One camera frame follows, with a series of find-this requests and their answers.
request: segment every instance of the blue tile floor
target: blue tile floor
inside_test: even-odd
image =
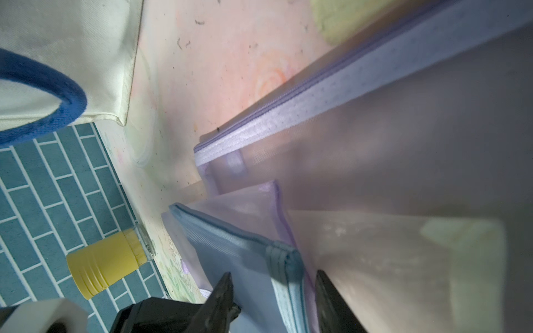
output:
[[[0,306],[66,297],[108,332],[119,309],[166,295],[155,265],[83,298],[65,256],[137,223],[94,124],[0,149]]]

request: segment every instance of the blue bag handle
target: blue bag handle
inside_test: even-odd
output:
[[[45,64],[2,48],[0,48],[0,79],[23,83],[61,99],[57,110],[48,116],[1,131],[0,148],[57,131],[76,120],[87,107],[85,92],[68,76]]]

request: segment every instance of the white fabric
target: white fabric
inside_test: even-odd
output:
[[[44,63],[76,81],[87,109],[75,124],[109,119],[124,126],[142,0],[3,0],[0,48]],[[0,80],[0,131],[52,113],[60,101]]]

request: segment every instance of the purple zipper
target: purple zipper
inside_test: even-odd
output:
[[[363,43],[359,48],[354,49],[350,52],[348,52],[345,56],[343,56],[340,60],[338,60],[335,63],[332,63],[322,70],[320,70],[318,73],[314,74],[310,78],[304,80],[301,84],[298,86],[290,89],[286,93],[282,94],[281,96],[277,97],[276,99],[270,101],[269,103],[259,107],[257,110],[253,111],[248,116],[244,117],[243,119],[237,121],[236,123],[232,124],[228,128],[220,131],[217,133],[214,137],[199,143],[194,147],[194,153],[198,152],[202,148],[207,147],[208,145],[214,143],[216,140],[224,137],[225,135],[233,132],[234,130],[242,127],[246,123],[256,119],[257,117],[262,116],[263,114],[267,113],[268,111],[272,110],[273,108],[282,105],[283,103],[293,99],[294,97],[300,95],[302,92],[309,89],[311,86],[321,82],[322,80],[326,79],[327,77],[333,75],[334,73],[337,73],[338,71],[342,70],[346,66],[353,63],[355,60],[358,60],[365,54],[375,50],[376,48],[380,47],[381,45],[387,43],[388,41],[394,39],[395,37],[403,34],[405,31],[411,29],[412,27],[416,26],[418,23],[428,19],[429,17],[439,13],[446,7],[448,7],[450,4],[457,2],[458,0],[436,0],[432,4],[425,5],[415,12],[413,12],[411,15],[406,16],[403,19],[400,19],[399,22],[395,23],[393,26],[391,26],[388,30],[378,33],[376,36],[371,38],[369,41]]]

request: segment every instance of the yellow bottle cap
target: yellow bottle cap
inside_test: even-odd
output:
[[[133,229],[119,231],[67,255],[70,274],[86,299],[91,299],[147,261]]]

